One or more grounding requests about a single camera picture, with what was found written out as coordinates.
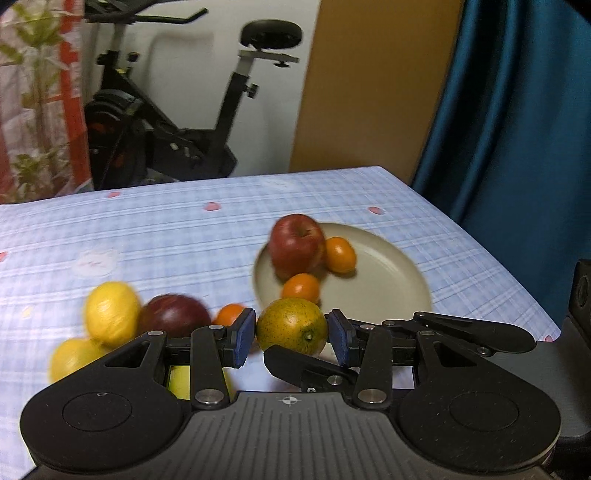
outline teal curtain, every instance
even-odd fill
[[[466,0],[413,188],[560,324],[591,258],[591,25],[560,0]]]

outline white plate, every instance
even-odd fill
[[[346,238],[357,253],[353,275],[321,273],[319,307],[324,313],[340,309],[347,318],[381,324],[388,319],[411,319],[414,312],[431,311],[427,282],[414,263],[387,240],[339,223],[321,223],[326,238]],[[275,275],[265,245],[253,270],[256,299],[262,309],[280,298],[283,283]],[[330,344],[320,355],[335,361]]]

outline bike handlebar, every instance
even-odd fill
[[[157,22],[187,24],[204,16],[209,11],[202,8],[187,18],[160,17],[153,15],[137,15],[155,4],[175,2],[178,0],[86,0],[85,18],[90,23],[133,23],[133,22]]]

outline white wall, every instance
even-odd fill
[[[241,48],[242,26],[260,18],[297,23],[302,43],[285,51],[300,58],[289,69],[257,60],[251,80],[255,99],[243,97],[229,145],[238,159],[233,176],[286,172],[306,75],[310,44],[320,0],[199,0],[155,5],[146,14],[186,17],[202,7],[209,14],[189,25],[137,23],[127,29],[126,52],[140,52],[132,79],[177,125],[213,128]],[[105,51],[111,25],[86,25],[83,78],[85,97],[99,86],[96,55]]]

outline light blue tablecloth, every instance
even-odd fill
[[[204,300],[212,314],[256,308],[250,272],[274,222],[301,212],[354,225],[401,248],[423,272],[436,312],[519,325],[536,339],[559,330],[494,257],[379,167],[241,177],[93,192],[0,206],[0,478],[32,467],[18,430],[27,400],[48,384],[63,340],[84,336],[81,310],[106,280],[144,301]],[[275,388],[260,357],[237,388]]]

